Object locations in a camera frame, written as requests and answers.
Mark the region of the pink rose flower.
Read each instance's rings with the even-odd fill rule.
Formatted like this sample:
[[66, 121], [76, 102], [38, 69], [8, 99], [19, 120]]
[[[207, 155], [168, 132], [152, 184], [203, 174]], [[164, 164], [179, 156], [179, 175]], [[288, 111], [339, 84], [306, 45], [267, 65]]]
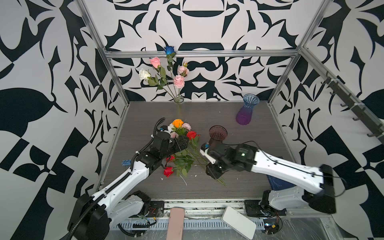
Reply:
[[158, 57], [150, 59], [150, 63], [153, 69], [156, 71], [153, 77], [148, 77], [148, 83], [151, 86], [157, 86], [158, 90], [165, 90], [174, 100], [176, 99], [176, 94], [172, 91], [170, 87], [170, 80], [167, 76], [167, 70], [162, 66], [161, 60]]

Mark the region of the large pink peony flower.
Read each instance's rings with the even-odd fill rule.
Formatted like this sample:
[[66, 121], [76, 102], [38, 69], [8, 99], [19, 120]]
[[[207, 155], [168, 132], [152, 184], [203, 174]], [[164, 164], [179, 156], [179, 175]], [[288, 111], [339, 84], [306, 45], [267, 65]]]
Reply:
[[175, 76], [173, 80], [173, 85], [176, 89], [176, 94], [180, 95], [181, 89], [185, 86], [185, 78], [180, 75]]

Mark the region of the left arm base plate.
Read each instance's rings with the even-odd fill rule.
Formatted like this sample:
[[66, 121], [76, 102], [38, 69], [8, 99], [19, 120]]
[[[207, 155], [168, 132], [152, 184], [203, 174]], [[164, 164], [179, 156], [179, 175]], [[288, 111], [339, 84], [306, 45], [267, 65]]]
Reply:
[[164, 201], [151, 201], [148, 210], [145, 213], [145, 217], [161, 217], [164, 215], [165, 202]]

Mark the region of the white rose flower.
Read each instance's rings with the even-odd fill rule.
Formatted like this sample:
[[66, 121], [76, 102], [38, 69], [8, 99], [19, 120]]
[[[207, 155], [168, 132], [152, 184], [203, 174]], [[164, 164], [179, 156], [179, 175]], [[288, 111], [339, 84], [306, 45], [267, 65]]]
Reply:
[[145, 69], [140, 69], [139, 78], [142, 81], [146, 81], [150, 87], [157, 87], [158, 90], [164, 90], [173, 99], [176, 99], [176, 94], [172, 92], [170, 88], [170, 81], [166, 75], [165, 70], [160, 67], [156, 69], [157, 73], [151, 75], [151, 73]]

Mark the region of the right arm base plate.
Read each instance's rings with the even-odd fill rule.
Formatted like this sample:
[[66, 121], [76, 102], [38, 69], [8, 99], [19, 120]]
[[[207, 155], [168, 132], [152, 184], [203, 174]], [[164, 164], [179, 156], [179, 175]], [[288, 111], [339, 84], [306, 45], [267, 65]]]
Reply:
[[277, 216], [286, 216], [286, 209], [279, 211], [268, 204], [265, 204], [263, 200], [245, 200], [246, 215], [254, 218], [273, 218]]

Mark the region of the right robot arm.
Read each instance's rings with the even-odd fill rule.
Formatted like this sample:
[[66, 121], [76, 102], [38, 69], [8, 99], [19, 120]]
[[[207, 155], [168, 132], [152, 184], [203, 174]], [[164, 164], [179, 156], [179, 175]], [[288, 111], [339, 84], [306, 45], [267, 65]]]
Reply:
[[285, 190], [266, 191], [263, 194], [265, 204], [275, 210], [294, 207], [310, 207], [325, 214], [336, 213], [333, 168], [329, 165], [308, 167], [267, 154], [258, 146], [247, 143], [235, 148], [216, 142], [202, 144], [200, 153], [209, 160], [206, 173], [213, 179], [219, 179], [230, 170], [264, 174], [293, 186]]

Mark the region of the clear glass vase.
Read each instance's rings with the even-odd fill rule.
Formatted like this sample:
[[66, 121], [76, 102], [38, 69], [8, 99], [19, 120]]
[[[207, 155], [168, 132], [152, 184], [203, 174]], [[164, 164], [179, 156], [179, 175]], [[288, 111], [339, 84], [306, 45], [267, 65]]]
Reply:
[[173, 101], [174, 103], [176, 104], [182, 104], [185, 100], [184, 100], [184, 97], [181, 96], [181, 95], [176, 95], [174, 98], [173, 98]]

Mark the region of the blue rose flower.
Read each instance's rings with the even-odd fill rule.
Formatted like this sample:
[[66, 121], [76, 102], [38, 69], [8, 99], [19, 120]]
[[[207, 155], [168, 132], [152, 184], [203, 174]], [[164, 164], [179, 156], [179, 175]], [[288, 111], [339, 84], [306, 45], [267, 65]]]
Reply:
[[[170, 78], [171, 78], [171, 81], [173, 80], [174, 78], [174, 75], [173, 75], [173, 69], [174, 69], [174, 56], [176, 55], [176, 52], [175, 52], [175, 49], [174, 47], [171, 47], [171, 46], [166, 46], [165, 47], [165, 53], [166, 53], [166, 58], [167, 58], [167, 70], [169, 71], [169, 74], [170, 74]], [[170, 90], [170, 93], [173, 97], [173, 100], [176, 99], [176, 95], [175, 93], [172, 91], [172, 88], [170, 87], [170, 80], [167, 80], [167, 87], [168, 89]]]

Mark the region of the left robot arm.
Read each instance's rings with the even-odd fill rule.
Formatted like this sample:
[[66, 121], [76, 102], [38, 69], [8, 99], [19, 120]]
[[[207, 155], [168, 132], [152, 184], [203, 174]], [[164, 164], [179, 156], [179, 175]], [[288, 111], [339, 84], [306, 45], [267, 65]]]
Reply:
[[164, 159], [185, 150], [190, 141], [184, 135], [173, 138], [162, 125], [164, 121], [165, 118], [157, 121], [150, 141], [135, 152], [125, 172], [93, 195], [84, 194], [77, 199], [68, 224], [68, 240], [104, 240], [111, 228], [146, 211], [151, 201], [146, 194], [137, 192], [127, 200], [123, 198]]

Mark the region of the maroon glass vase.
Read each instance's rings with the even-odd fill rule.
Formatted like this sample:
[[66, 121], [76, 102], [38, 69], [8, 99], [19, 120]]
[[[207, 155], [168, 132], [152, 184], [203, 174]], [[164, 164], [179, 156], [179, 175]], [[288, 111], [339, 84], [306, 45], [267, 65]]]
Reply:
[[220, 125], [212, 126], [209, 130], [209, 145], [210, 147], [221, 144], [228, 136], [228, 131]]

